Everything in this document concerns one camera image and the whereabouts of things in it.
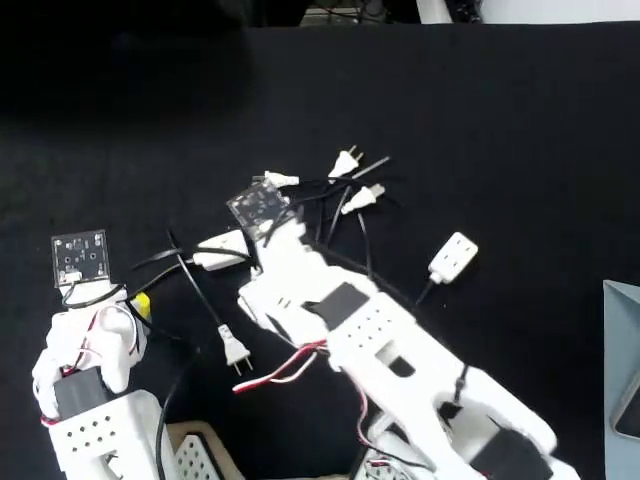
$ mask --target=black cable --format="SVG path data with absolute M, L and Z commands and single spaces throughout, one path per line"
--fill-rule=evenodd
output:
M 183 253 L 183 250 L 181 248 L 171 248 L 169 250 L 164 250 L 163 252 L 156 253 L 155 255 L 152 255 L 149 258 L 136 263 L 133 267 L 131 267 L 131 270 L 138 270 L 145 265 L 159 262 L 160 260 L 164 260 L 165 258 L 177 255 L 178 253 Z
M 427 281 L 427 283 L 425 284 L 424 288 L 422 289 L 422 292 L 420 292 L 420 295 L 418 295 L 418 298 L 416 299 L 416 301 L 413 304 L 413 308 L 411 309 L 411 312 L 415 312 L 418 307 L 420 306 L 420 304 L 423 302 L 423 300 L 427 297 L 427 295 L 429 294 L 429 292 L 431 291 L 431 289 L 436 285 L 436 282 L 434 282 L 433 280 L 429 279 Z
M 171 388 L 169 388 L 167 398 L 165 398 L 164 404 L 162 405 L 162 410 L 160 411 L 160 419 L 158 420 L 158 428 L 156 430 L 156 468 L 158 469 L 158 477 L 160 478 L 160 480 L 167 480 L 167 477 L 164 474 L 164 467 L 162 466 L 162 432 L 164 429 L 165 419 L 167 418 L 169 404 L 175 396 L 180 383 L 182 383 L 182 380 L 184 379 L 184 377 L 186 377 L 189 370 L 191 370 L 191 368 L 195 365 L 199 355 L 200 350 L 197 350 L 191 357 L 191 360 L 189 360 L 189 363 L 187 363 L 180 371 L 173 384 L 171 385 Z
M 367 226 L 364 223 L 364 217 L 361 212 L 358 212 L 358 222 L 360 223 L 360 230 L 362 230 L 362 236 L 364 237 L 364 251 L 365 251 L 365 264 L 367 267 L 367 277 L 373 281 L 373 260 L 371 258 L 371 240 L 367 233 Z
M 331 187 L 329 185 L 325 185 L 324 188 L 322 189 L 322 193 L 327 193 L 330 188 Z M 316 242 L 319 242 L 320 239 L 322 238 L 322 225 L 324 223 L 325 201 L 326 201 L 325 199 L 320 200 L 320 208 L 318 209 L 318 225 L 316 227 L 316 235 L 315 235 Z
M 469 373 L 469 365 L 465 363 L 464 367 L 462 367 L 462 373 L 456 379 L 456 391 L 453 394 L 454 405 L 460 405 L 460 395 L 462 394 L 462 390 L 467 384 L 467 373 Z
M 329 233 L 327 234 L 327 240 L 325 241 L 327 246 L 331 244 L 331 239 L 333 238 L 333 234 L 336 231 L 336 226 L 338 225 L 338 220 L 340 220 L 340 210 L 342 209 L 342 207 L 346 203 L 347 197 L 349 196 L 349 193 L 351 193 L 351 187 L 348 186 L 347 188 L 345 188 L 344 193 L 342 194 L 342 198 L 340 199 L 340 202 L 338 202 L 338 206 L 336 207 L 336 211 L 333 214 L 333 219 L 331 220 L 331 227 L 329 227 Z
M 336 177 L 336 179 L 351 180 L 350 178 L 345 179 L 344 177 Z M 280 222 L 282 222 L 282 219 L 286 216 L 287 212 L 289 212 L 292 208 L 295 208 L 295 207 L 297 207 L 299 205 L 302 205 L 303 203 L 313 202 L 315 200 L 323 200 L 325 198 L 329 198 L 329 197 L 335 195 L 336 193 L 340 192 L 343 188 L 344 187 L 342 185 L 338 185 L 338 186 L 336 186 L 334 188 L 331 188 L 327 192 L 323 192 L 323 193 L 320 193 L 318 195 L 313 195 L 311 197 L 301 198 L 299 200 L 294 200 L 293 202 L 291 202 L 291 204 L 289 205 L 290 208 L 288 208 L 286 210 L 282 210 L 278 214 L 278 216 L 273 220 L 273 223 L 271 224 L 271 226 L 269 227 L 269 230 L 267 230 L 267 233 L 264 236 L 264 246 L 266 247 L 269 244 L 269 242 L 271 241 L 271 237 L 273 236 L 273 233 L 280 226 Z
M 85 307 L 90 307 L 91 305 L 95 305 L 96 303 L 103 302 L 103 301 L 107 300 L 108 298 L 113 297 L 116 293 L 118 293 L 120 290 L 122 290 L 124 288 L 124 284 L 118 283 L 115 287 L 113 287 L 111 290 L 109 290 L 104 295 L 100 295 L 99 297 L 93 298 L 91 300 L 87 300 L 86 302 L 69 303 L 68 300 L 71 298 L 71 295 L 73 294 L 73 291 L 75 290 L 76 285 L 77 285 L 77 283 L 72 283 L 71 286 L 69 287 L 69 290 L 67 290 L 67 293 L 65 293 L 64 296 L 62 297 L 62 306 L 63 307 L 65 307 L 65 308 L 85 308 Z
M 313 239 L 310 239 L 308 237 L 305 237 L 304 240 L 308 245 L 311 245 L 314 249 L 316 249 L 318 252 L 322 253 L 323 255 L 326 255 L 327 257 L 332 257 L 334 260 L 340 263 L 343 263 L 345 265 L 348 265 L 350 268 L 352 268 L 355 271 L 364 273 L 365 275 L 368 273 L 366 266 L 356 262 L 355 260 L 350 259 L 349 257 L 345 257 L 344 255 L 330 249 L 326 245 L 315 242 L 313 241 Z M 400 292 L 400 290 L 398 290 L 396 287 L 391 285 L 389 282 L 387 282 L 384 278 L 382 278 L 380 275 L 378 275 L 375 272 L 373 273 L 373 281 L 382 290 L 384 290 L 386 293 L 388 293 L 393 298 L 395 298 L 395 300 L 398 303 L 400 303 L 400 305 L 402 305 L 402 307 L 404 307 L 406 310 L 411 309 L 411 305 L 413 304 L 413 302 L 411 302 L 411 300 L 409 300 L 405 295 L 403 295 Z
M 168 338 L 169 340 L 172 340 L 174 342 L 181 342 L 181 343 L 186 343 L 189 346 L 192 346 L 187 340 L 185 340 L 182 337 L 179 337 L 178 335 L 174 335 L 173 333 L 168 332 L 167 330 L 165 330 L 164 328 L 158 326 L 155 323 L 151 323 L 149 320 L 147 320 L 146 318 L 144 318 L 140 312 L 138 311 L 138 309 L 129 301 L 129 300 L 125 300 L 124 304 L 127 306 L 127 308 L 131 311 L 131 314 L 136 318 L 136 320 L 138 320 L 142 325 L 144 325 L 145 327 L 147 327 L 149 329 L 150 332 L 154 332 L 154 333 L 158 333 L 160 335 L 162 335 L 163 337 Z
M 171 229 L 169 229 L 169 228 L 167 229 L 167 236 L 169 237 L 169 242 L 171 242 L 171 246 L 173 248 L 178 248 L 178 245 L 176 244 L 176 238 L 173 235 L 173 232 L 171 231 Z M 189 280 L 189 283 L 191 283 L 191 286 L 193 287 L 193 290 L 196 292 L 196 294 L 198 295 L 198 297 L 202 301 L 202 304 L 205 306 L 205 308 L 207 309 L 207 311 L 211 315 L 211 318 L 213 318 L 213 320 L 219 326 L 223 325 L 224 322 L 222 321 L 222 318 L 220 317 L 220 315 L 218 314 L 216 309 L 213 308 L 213 305 L 211 305 L 209 300 L 207 300 L 207 297 L 202 292 L 202 289 L 200 288 L 200 285 L 198 285 L 198 282 L 196 282 L 195 278 L 193 278 L 193 275 L 191 275 L 191 272 L 189 271 L 189 268 L 187 267 L 187 264 L 185 263 L 184 259 L 182 258 L 182 254 L 180 254 L 180 253 L 176 254 L 176 258 L 178 259 L 178 263 L 182 267 L 182 270 L 184 271 L 184 274 L 187 276 L 187 279 Z
M 187 259 L 187 260 L 184 261 L 184 263 L 186 263 L 187 265 L 193 265 L 193 260 L 192 259 Z M 153 287 L 155 287 L 162 280 L 165 280 L 167 277 L 169 277 L 173 273 L 176 273 L 181 268 L 182 268 L 182 266 L 179 263 L 176 263 L 175 265 L 170 266 L 166 270 L 163 270 L 158 275 L 156 275 L 151 280 L 149 280 L 147 283 L 145 283 L 141 287 L 137 288 L 133 293 L 129 294 L 129 296 L 127 297 L 127 300 L 133 300 L 134 298 L 136 298 L 138 296 L 138 294 L 140 294 L 142 292 L 146 292 L 148 290 L 151 290 Z

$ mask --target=white electrical plug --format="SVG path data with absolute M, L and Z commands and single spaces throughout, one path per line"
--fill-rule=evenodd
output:
M 343 215 L 358 210 L 372 203 L 376 203 L 378 197 L 384 193 L 384 187 L 376 183 L 372 187 L 362 187 L 347 203 L 343 205 L 340 212 Z
M 227 366 L 233 366 L 236 372 L 238 372 L 238 375 L 242 375 L 238 363 L 244 360 L 247 362 L 247 365 L 249 365 L 249 368 L 253 370 L 253 365 L 251 365 L 249 361 L 251 352 L 240 340 L 233 336 L 229 327 L 227 325 L 220 325 L 218 327 L 218 333 L 224 343 L 224 355 L 227 357 Z
M 455 232 L 429 264 L 434 283 L 451 283 L 478 253 L 478 246 Z
M 276 188 L 293 187 L 300 184 L 300 177 L 270 172 L 269 170 L 265 170 L 264 178 L 265 180 L 269 180 Z
M 333 169 L 329 172 L 328 177 L 342 177 L 349 172 L 352 172 L 360 165 L 360 160 L 364 157 L 364 153 L 359 153 L 357 156 L 353 156 L 356 146 L 352 146 L 349 150 L 342 150 L 338 154 L 338 159 L 333 165 Z
M 242 230 L 236 229 L 222 235 L 211 237 L 198 244 L 203 248 L 226 248 L 236 252 L 249 254 L 247 242 L 244 241 Z M 207 271 L 220 270 L 222 268 L 244 262 L 244 258 L 237 255 L 227 255 L 225 253 L 196 252 L 193 254 L 193 263 L 200 265 Z

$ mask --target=circuit board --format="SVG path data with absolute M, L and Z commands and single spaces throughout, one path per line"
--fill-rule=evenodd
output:
M 268 180 L 252 185 L 229 200 L 227 205 L 254 242 L 267 234 L 274 221 L 282 224 L 295 216 L 289 203 Z
M 51 237 L 51 251 L 56 288 L 109 279 L 109 256 L 104 230 Z

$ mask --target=table surface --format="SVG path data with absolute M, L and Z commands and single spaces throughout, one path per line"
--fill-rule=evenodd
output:
M 367 212 L 376 270 L 412 296 L 460 230 L 480 253 L 421 322 L 542 415 L 558 456 L 604 477 L 602 280 L 640 282 L 640 26 L 247 31 L 206 44 L 120 43 L 8 60 L 0 93 L 3 478 L 59 478 L 30 371 L 59 310 L 53 234 L 106 228 L 112 271 L 233 225 L 223 202 L 265 169 L 319 178 L 353 143 L 404 204 Z M 361 258 L 355 222 L 336 248 Z M 246 273 L 200 276 L 266 372 L 289 351 L 235 306 Z M 154 320 L 211 339 L 182 277 Z M 317 364 L 234 397 L 220 349 L 169 421 L 200 419 L 249 478 L 348 471 L 358 399 Z M 164 399 L 185 353 L 157 341 L 133 372 Z

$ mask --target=yellow component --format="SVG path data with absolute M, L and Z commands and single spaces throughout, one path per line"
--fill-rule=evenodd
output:
M 138 312 L 145 319 L 149 319 L 151 316 L 151 299 L 147 296 L 146 293 L 142 292 L 136 295 L 136 298 L 133 299 L 133 302 L 136 307 L 138 307 Z

